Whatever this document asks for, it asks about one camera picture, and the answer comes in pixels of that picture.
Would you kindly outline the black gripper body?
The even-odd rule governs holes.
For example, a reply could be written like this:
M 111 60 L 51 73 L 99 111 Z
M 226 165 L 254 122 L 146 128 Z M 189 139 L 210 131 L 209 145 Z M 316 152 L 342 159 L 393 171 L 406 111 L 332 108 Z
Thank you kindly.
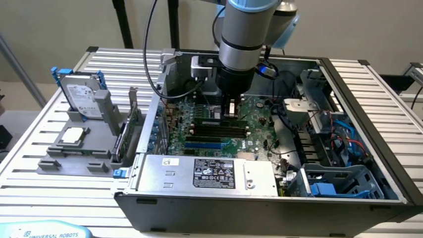
M 224 95 L 236 96 L 250 88 L 254 70 L 232 70 L 226 67 L 216 69 L 216 85 Z

